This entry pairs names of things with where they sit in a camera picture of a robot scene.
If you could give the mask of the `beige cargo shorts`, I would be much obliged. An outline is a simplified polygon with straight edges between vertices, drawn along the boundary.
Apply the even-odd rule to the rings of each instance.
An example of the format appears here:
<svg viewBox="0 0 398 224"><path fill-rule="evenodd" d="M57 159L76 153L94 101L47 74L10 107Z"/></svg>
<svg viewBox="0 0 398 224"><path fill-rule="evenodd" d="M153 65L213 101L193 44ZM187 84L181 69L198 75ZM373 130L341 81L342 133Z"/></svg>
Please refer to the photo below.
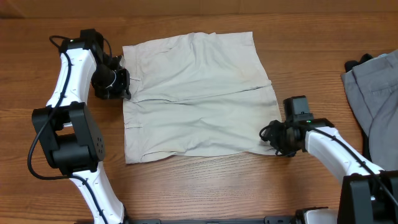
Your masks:
<svg viewBox="0 0 398 224"><path fill-rule="evenodd" d="M128 164L171 156L274 155L260 130L281 118L251 32L202 32L123 48Z"/></svg>

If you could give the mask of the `black garment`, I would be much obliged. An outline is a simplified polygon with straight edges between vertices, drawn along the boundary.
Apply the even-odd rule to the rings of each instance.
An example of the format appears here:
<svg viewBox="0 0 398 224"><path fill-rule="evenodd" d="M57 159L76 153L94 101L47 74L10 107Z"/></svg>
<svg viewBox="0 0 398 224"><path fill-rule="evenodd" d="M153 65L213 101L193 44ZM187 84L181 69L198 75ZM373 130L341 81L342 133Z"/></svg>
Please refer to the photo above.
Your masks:
<svg viewBox="0 0 398 224"><path fill-rule="evenodd" d="M353 69L353 67L357 65L361 65L362 63L367 62L368 60L373 59L373 56L370 54L364 54L359 61L357 60L349 60L345 62L345 72L349 72L350 70Z"/></svg>

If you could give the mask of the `grey shorts pile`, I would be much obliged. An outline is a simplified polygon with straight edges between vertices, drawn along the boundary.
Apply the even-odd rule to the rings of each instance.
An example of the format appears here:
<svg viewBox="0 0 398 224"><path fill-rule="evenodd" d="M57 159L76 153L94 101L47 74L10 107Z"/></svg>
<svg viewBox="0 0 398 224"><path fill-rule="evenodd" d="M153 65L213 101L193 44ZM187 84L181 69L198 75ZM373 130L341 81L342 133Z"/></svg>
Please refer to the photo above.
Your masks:
<svg viewBox="0 0 398 224"><path fill-rule="evenodd" d="M364 157L397 170L397 51L382 54L341 76L364 136Z"/></svg>

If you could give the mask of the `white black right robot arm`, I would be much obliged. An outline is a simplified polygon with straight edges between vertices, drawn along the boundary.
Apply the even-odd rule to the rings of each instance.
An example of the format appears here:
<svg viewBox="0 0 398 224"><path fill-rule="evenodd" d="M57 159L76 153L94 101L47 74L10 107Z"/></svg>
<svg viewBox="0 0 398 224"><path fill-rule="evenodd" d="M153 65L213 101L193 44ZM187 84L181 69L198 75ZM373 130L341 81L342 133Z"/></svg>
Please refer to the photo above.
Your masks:
<svg viewBox="0 0 398 224"><path fill-rule="evenodd" d="M277 156L297 151L317 158L341 184L338 209L310 207L292 216L267 217L266 223L397 223L397 172L363 157L326 118L314 118L305 96L283 101L285 121L271 121L259 132Z"/></svg>

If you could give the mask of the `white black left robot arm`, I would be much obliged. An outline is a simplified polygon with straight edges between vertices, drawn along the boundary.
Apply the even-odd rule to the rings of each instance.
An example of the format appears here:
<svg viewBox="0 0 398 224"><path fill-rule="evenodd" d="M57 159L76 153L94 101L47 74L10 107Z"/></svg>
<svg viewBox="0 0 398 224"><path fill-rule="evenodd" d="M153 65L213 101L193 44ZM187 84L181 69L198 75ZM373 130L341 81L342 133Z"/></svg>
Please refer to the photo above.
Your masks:
<svg viewBox="0 0 398 224"><path fill-rule="evenodd" d="M28 170L40 180L72 181L94 223L129 223L105 173L104 137L86 104L91 88L102 100L131 98L124 58L104 51L109 42L95 29L60 40L56 87L46 106L32 112L36 136L27 156Z"/></svg>

